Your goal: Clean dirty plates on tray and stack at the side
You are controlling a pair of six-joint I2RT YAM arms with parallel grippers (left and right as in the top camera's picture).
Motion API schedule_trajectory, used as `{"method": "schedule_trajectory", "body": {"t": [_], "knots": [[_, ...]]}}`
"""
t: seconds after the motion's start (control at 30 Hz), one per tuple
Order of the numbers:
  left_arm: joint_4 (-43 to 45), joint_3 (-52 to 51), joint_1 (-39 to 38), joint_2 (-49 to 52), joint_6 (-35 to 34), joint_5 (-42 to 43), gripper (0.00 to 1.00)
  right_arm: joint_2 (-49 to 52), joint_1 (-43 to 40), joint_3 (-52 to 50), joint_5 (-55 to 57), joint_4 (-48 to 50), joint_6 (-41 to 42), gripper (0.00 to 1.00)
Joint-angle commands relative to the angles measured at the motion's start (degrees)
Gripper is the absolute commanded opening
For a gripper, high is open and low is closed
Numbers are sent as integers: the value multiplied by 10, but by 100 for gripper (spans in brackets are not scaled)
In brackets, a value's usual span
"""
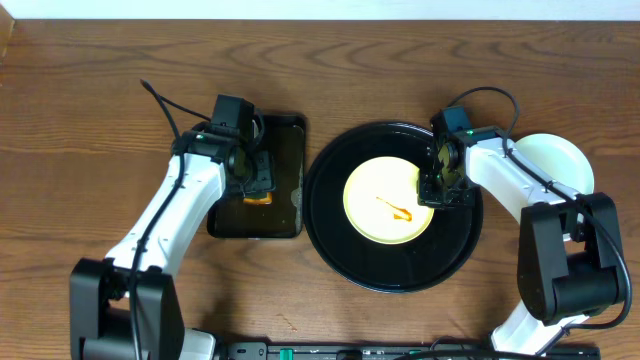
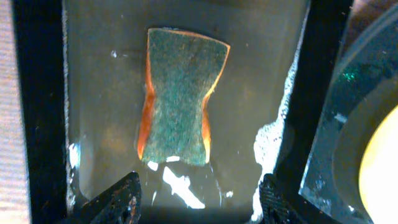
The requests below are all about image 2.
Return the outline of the green orange scrubbing sponge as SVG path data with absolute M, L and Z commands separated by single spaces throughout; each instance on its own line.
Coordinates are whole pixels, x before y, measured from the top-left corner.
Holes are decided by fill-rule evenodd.
M 228 44 L 194 32 L 148 30 L 146 96 L 137 140 L 142 162 L 209 163 L 207 105 L 229 51 Z

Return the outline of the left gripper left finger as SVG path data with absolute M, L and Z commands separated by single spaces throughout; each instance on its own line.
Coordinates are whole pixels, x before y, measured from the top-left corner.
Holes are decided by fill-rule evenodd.
M 141 198 L 139 174 L 130 172 L 58 224 L 137 224 Z

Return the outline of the yellow plate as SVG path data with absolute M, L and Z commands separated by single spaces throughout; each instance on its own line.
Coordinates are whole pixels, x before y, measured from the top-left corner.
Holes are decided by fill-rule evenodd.
M 397 108 L 380 123 L 359 169 L 361 201 L 375 224 L 397 224 Z

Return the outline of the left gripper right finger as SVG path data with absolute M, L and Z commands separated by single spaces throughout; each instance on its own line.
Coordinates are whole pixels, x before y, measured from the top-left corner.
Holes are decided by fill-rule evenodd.
M 259 199 L 264 223 L 338 224 L 327 214 L 291 191 L 273 174 L 265 174 L 259 184 Z

